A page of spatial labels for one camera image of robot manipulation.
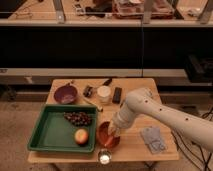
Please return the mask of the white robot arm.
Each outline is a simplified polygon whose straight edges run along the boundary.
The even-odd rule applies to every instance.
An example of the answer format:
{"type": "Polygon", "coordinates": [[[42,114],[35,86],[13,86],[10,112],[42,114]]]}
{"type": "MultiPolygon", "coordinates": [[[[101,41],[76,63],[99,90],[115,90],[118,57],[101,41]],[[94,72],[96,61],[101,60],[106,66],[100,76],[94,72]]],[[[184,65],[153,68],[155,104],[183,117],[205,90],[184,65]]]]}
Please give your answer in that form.
{"type": "Polygon", "coordinates": [[[122,130],[133,125],[140,114],[158,120],[213,153],[213,122],[155,101],[148,88],[135,89],[126,94],[122,106],[110,121],[108,134],[118,137],[122,130]]]}

